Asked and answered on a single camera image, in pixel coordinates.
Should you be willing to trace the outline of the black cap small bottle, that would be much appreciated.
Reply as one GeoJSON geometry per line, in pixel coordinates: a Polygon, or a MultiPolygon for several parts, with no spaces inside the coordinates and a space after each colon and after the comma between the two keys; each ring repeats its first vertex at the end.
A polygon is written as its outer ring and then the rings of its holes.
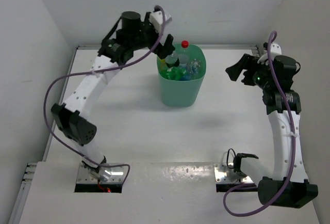
{"type": "Polygon", "coordinates": [[[168,55],[165,59],[164,59],[166,66],[168,68],[173,68],[173,67],[178,67],[179,66],[179,58],[178,58],[178,54],[176,52],[173,52],[171,55],[168,55]]]}

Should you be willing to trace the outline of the red cap red label bottle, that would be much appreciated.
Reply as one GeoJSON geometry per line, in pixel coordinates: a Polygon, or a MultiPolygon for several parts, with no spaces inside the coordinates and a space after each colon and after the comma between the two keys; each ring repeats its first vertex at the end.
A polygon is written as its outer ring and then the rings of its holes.
{"type": "Polygon", "coordinates": [[[189,55],[187,54],[187,48],[189,46],[189,42],[184,40],[181,42],[181,52],[178,54],[179,63],[181,66],[186,66],[189,62],[189,55]]]}

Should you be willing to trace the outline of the yellow cap orange label bottle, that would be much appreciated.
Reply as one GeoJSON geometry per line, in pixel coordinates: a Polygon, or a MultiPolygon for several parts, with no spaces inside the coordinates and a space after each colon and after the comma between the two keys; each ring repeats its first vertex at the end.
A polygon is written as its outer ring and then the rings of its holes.
{"type": "Polygon", "coordinates": [[[167,70],[167,68],[165,59],[159,59],[159,71],[167,70]]]}

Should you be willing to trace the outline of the green plastic bottle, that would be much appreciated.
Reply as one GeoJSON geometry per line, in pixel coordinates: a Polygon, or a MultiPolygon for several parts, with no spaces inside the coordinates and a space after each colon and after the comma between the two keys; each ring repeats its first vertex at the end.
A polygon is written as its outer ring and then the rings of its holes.
{"type": "Polygon", "coordinates": [[[182,81],[182,78],[187,75],[187,70],[183,67],[172,67],[162,70],[160,75],[168,80],[182,81]]]}

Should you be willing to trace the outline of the black label clear bottle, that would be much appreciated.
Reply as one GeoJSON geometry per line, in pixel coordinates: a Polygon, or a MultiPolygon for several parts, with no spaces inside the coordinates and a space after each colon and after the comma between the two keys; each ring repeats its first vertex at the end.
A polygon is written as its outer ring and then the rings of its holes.
{"type": "Polygon", "coordinates": [[[197,76],[201,67],[201,61],[196,58],[191,60],[187,65],[187,70],[191,76],[197,76]]]}

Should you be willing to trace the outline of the blue cap blue label bottle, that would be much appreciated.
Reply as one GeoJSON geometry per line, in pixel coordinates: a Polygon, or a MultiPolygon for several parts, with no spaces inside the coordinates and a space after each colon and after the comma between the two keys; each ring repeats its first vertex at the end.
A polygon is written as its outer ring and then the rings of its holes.
{"type": "Polygon", "coordinates": [[[183,75],[180,78],[180,81],[190,81],[191,80],[191,76],[190,75],[183,75]]]}

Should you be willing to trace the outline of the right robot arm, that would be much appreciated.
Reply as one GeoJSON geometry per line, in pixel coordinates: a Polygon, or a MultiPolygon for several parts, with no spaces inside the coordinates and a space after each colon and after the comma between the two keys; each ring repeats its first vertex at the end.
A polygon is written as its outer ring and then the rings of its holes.
{"type": "Polygon", "coordinates": [[[262,205],[273,200],[272,206],[300,209],[318,196],[318,187],[309,182],[302,159],[300,96],[291,89],[299,70],[300,64],[288,56],[274,56],[269,66],[268,60],[248,54],[225,70],[230,80],[243,74],[244,85],[262,89],[272,129],[274,169],[270,172],[254,154],[238,153],[233,161],[234,173],[250,177],[256,185],[262,205]]]}

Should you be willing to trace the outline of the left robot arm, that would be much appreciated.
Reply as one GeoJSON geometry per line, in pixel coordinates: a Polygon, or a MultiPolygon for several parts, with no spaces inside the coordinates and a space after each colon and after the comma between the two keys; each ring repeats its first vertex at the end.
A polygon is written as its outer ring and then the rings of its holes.
{"type": "Polygon", "coordinates": [[[174,52],[173,36],[161,43],[164,28],[172,17],[160,6],[144,18],[134,11],[123,12],[101,41],[101,47],[90,70],[78,87],[61,104],[53,104],[51,113],[58,129],[72,140],[82,163],[91,174],[100,177],[110,172],[106,157],[94,140],[97,127],[88,121],[92,107],[108,83],[122,69],[132,65],[134,52],[144,48],[164,59],[174,52]]]}

